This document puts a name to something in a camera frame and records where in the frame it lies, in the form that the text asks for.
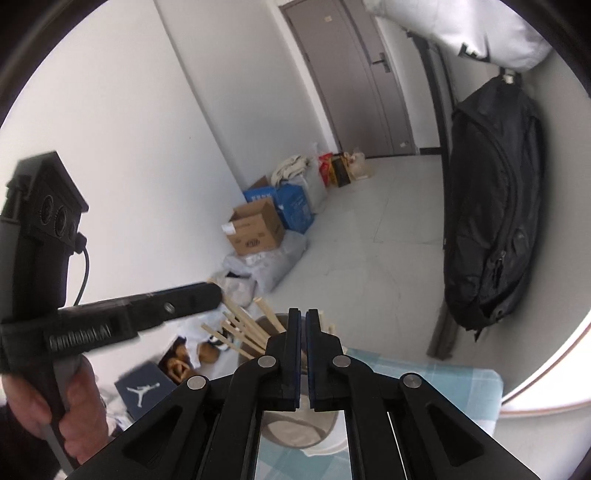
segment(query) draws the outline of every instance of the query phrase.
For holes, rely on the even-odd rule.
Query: gray door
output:
[[[285,9],[342,150],[412,154],[395,73],[361,0],[303,0]]]

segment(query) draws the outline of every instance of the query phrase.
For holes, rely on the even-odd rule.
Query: cardboard box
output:
[[[222,229],[238,255],[279,248],[285,235],[272,198],[234,208],[234,214]]]
[[[306,193],[299,185],[284,183],[276,189],[269,185],[266,177],[261,177],[243,194],[247,202],[272,198],[279,218],[288,230],[305,233],[314,222]]]

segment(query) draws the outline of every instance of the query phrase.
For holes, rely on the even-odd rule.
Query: plastic bag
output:
[[[287,183],[299,185],[304,189],[312,213],[324,211],[328,194],[320,176],[317,159],[310,160],[308,167],[302,173],[290,178]]]
[[[355,180],[368,179],[372,175],[371,168],[365,160],[365,154],[355,151],[353,155],[345,154],[349,171]]]
[[[277,286],[285,277],[308,246],[304,235],[287,230],[281,246],[275,250],[239,257],[230,254],[223,261],[223,267],[236,275],[248,276],[256,280],[260,293],[265,294]]]
[[[228,277],[229,270],[223,270],[213,275],[223,292],[241,307],[248,307],[252,303],[256,281],[254,278]]]

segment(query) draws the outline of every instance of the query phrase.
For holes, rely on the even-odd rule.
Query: white wall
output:
[[[152,2],[111,0],[51,52],[0,129],[1,183],[49,150],[90,205],[84,303],[203,281],[231,250],[220,225],[243,197]],[[73,257],[68,304],[83,272]],[[170,335],[93,355],[99,380]]]
[[[552,52],[524,75],[547,140],[544,227],[532,282],[518,310],[474,345],[464,336],[454,361],[497,370],[506,391],[534,373],[569,338],[591,307],[591,100]]]
[[[387,18],[376,17],[404,95],[408,119],[418,148],[439,147],[431,90],[416,46],[406,32]]]
[[[446,48],[442,50],[446,56],[452,87],[459,102],[499,74],[499,67],[496,65],[458,57]]]
[[[158,0],[239,185],[326,148],[303,81],[265,0]]]

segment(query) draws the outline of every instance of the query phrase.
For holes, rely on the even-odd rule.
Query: white bag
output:
[[[285,277],[306,251],[308,242],[301,233],[285,231],[281,246],[268,252],[239,257],[228,255],[223,267],[236,275],[250,275],[260,288],[260,293],[269,293]]]
[[[227,277],[229,270],[223,270],[213,275],[223,292],[230,297],[236,305],[248,307],[252,303],[255,293],[256,281],[254,278],[233,278]]]
[[[524,72],[551,47],[500,0],[363,0],[367,10],[433,40],[455,55]]]
[[[287,183],[299,185],[304,189],[312,213],[324,211],[328,194],[322,176],[320,176],[318,159],[310,160],[307,168],[302,173],[290,178]]]

